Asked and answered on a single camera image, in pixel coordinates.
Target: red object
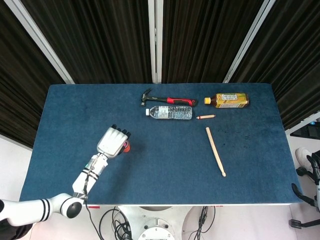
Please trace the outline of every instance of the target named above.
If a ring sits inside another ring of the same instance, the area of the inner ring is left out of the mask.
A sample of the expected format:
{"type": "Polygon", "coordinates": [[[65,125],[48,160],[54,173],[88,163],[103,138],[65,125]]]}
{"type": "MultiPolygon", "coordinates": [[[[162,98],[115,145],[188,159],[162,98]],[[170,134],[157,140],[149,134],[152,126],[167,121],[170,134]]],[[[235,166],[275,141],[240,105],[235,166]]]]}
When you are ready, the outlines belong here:
{"type": "Polygon", "coordinates": [[[124,153],[128,153],[128,152],[130,152],[130,143],[128,142],[128,141],[126,141],[125,143],[124,143],[124,149],[123,149],[123,152],[124,153]]]}
{"type": "Polygon", "coordinates": [[[195,99],[188,99],[188,98],[172,98],[168,97],[166,99],[168,104],[186,104],[190,107],[194,107],[197,104],[197,100],[195,99]]]}

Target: plastic bottle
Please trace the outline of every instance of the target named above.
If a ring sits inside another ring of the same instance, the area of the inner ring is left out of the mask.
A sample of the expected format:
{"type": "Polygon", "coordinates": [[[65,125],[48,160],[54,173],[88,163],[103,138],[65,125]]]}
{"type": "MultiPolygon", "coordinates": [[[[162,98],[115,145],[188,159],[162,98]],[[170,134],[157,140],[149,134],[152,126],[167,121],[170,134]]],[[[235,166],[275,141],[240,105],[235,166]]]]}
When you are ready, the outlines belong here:
{"type": "Polygon", "coordinates": [[[154,119],[181,119],[190,120],[192,118],[192,107],[190,106],[154,106],[145,110],[146,116],[154,119]]]}
{"type": "Polygon", "coordinates": [[[210,104],[218,109],[244,108],[249,105],[249,96],[246,93],[217,93],[213,97],[205,97],[204,104],[210,104]]]}

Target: metal frame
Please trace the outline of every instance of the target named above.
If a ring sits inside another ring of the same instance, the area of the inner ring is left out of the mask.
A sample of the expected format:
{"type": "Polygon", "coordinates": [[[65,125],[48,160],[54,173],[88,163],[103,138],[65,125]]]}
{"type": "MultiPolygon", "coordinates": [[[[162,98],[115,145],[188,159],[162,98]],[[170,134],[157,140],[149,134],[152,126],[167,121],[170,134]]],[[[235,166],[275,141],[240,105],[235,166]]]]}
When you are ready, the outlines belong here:
{"type": "Polygon", "coordinates": [[[155,24],[155,0],[148,0],[149,36],[152,82],[157,83],[156,72],[156,24],[155,24]]]}
{"type": "MultiPolygon", "coordinates": [[[[292,202],[276,202],[276,203],[255,203],[255,206],[287,206],[292,204],[292,202]]],[[[152,208],[164,208],[164,207],[222,207],[222,206],[251,206],[251,203],[200,203],[200,204],[121,204],[121,203],[115,203],[115,204],[99,204],[99,206],[104,207],[141,207],[143,209],[151,209],[152,208]]]]}
{"type": "Polygon", "coordinates": [[[300,128],[304,127],[305,125],[311,123],[314,120],[320,119],[320,111],[318,111],[315,114],[312,114],[311,116],[308,116],[306,119],[302,120],[300,123],[298,123],[297,125],[295,125],[294,127],[288,129],[285,131],[286,135],[290,135],[293,132],[299,130],[300,128]]]}
{"type": "Polygon", "coordinates": [[[63,81],[65,81],[66,84],[75,84],[67,69],[58,58],[57,54],[50,46],[49,42],[23,5],[23,3],[20,0],[4,0],[4,2],[11,9],[24,29],[28,32],[28,34],[40,48],[42,53],[52,64],[57,73],[61,76],[63,81]]]}
{"type": "Polygon", "coordinates": [[[162,40],[164,26],[164,0],[155,0],[156,10],[156,81],[162,82],[162,40]]]}
{"type": "Polygon", "coordinates": [[[152,82],[161,84],[164,1],[148,0],[148,13],[152,82]]]}
{"type": "Polygon", "coordinates": [[[264,0],[257,15],[255,16],[255,19],[247,32],[239,51],[237,52],[226,76],[224,77],[223,83],[228,83],[232,76],[234,75],[235,71],[237,70],[240,62],[244,58],[249,46],[253,42],[255,36],[257,35],[257,32],[259,31],[262,23],[265,21],[268,13],[270,12],[271,8],[273,7],[276,0],[264,0]]]}

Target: black curtain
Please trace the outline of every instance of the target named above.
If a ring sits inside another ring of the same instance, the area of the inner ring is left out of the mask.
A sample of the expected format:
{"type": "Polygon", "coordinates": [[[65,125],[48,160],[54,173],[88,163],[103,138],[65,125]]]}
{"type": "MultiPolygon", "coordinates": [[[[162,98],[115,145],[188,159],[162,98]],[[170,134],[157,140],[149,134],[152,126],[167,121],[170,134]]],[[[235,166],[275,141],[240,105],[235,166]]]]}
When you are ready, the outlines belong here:
{"type": "Polygon", "coordinates": [[[32,147],[48,88],[64,82],[4,1],[0,28],[0,134],[32,147]]]}
{"type": "Polygon", "coordinates": [[[278,0],[232,83],[270,83],[286,129],[320,110],[320,1],[278,0]]]}
{"type": "Polygon", "coordinates": [[[76,83],[152,83],[147,0],[22,3],[76,83]]]}
{"type": "Polygon", "coordinates": [[[262,0],[164,0],[162,83],[221,83],[262,0]]]}

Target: cable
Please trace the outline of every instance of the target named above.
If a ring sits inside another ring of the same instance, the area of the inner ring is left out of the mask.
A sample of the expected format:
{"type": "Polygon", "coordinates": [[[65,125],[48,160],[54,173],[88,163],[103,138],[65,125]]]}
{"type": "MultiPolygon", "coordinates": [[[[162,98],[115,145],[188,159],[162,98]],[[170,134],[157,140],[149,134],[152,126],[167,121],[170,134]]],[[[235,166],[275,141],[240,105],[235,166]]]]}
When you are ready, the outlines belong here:
{"type": "Polygon", "coordinates": [[[125,215],[118,209],[116,209],[116,207],[114,207],[113,209],[109,209],[108,211],[106,211],[99,222],[99,230],[98,233],[101,236],[101,240],[105,240],[102,236],[102,232],[101,232],[101,228],[102,228],[102,221],[104,219],[104,217],[108,214],[112,212],[112,216],[111,216],[111,227],[114,228],[114,238],[116,240],[132,240],[132,234],[131,234],[131,230],[130,230],[130,224],[128,222],[128,220],[126,219],[125,215]],[[124,223],[122,223],[120,220],[115,219],[116,216],[120,214],[124,220],[124,223]]]}
{"type": "Polygon", "coordinates": [[[100,236],[100,234],[99,234],[99,232],[98,232],[98,230],[97,230],[97,228],[96,228],[96,225],[94,224],[94,221],[92,220],[91,212],[90,212],[90,210],[89,210],[89,208],[88,208],[87,200],[85,200],[84,203],[85,203],[85,208],[86,208],[86,210],[87,210],[88,213],[89,213],[89,218],[90,218],[90,221],[91,221],[91,223],[92,223],[92,225],[93,225],[93,227],[94,227],[94,230],[95,230],[96,234],[98,234],[98,237],[99,237],[100,240],[103,240],[103,238],[101,238],[101,236],[100,236]]]}
{"type": "Polygon", "coordinates": [[[201,237],[202,237],[201,234],[205,234],[210,230],[210,228],[214,224],[214,221],[215,221],[215,218],[216,218],[216,207],[214,206],[213,209],[214,209],[214,212],[213,212],[212,222],[211,222],[210,226],[208,227],[208,229],[206,231],[202,231],[202,227],[205,224],[205,221],[207,219],[207,212],[208,212],[208,207],[207,206],[202,207],[201,214],[200,214],[199,221],[198,221],[198,229],[193,231],[192,233],[190,233],[190,236],[189,236],[188,240],[190,240],[192,234],[194,234],[194,233],[195,233],[195,236],[194,236],[193,240],[200,240],[201,237]]]}
{"type": "Polygon", "coordinates": [[[206,232],[208,232],[210,230],[210,228],[212,227],[212,224],[214,224],[214,221],[215,221],[215,218],[216,218],[216,206],[213,206],[213,210],[214,210],[214,213],[213,213],[212,222],[211,222],[210,226],[208,227],[208,229],[206,231],[202,231],[201,232],[202,234],[205,234],[206,232]]]}
{"type": "Polygon", "coordinates": [[[98,159],[98,157],[96,157],[96,158],[94,159],[94,161],[91,163],[90,169],[89,169],[89,171],[88,171],[87,174],[86,174],[86,178],[85,178],[84,186],[83,186],[83,192],[84,192],[84,194],[85,194],[85,199],[88,199],[87,187],[88,187],[88,182],[89,182],[89,176],[90,176],[90,173],[91,173],[94,165],[96,164],[97,159],[98,159]]]}

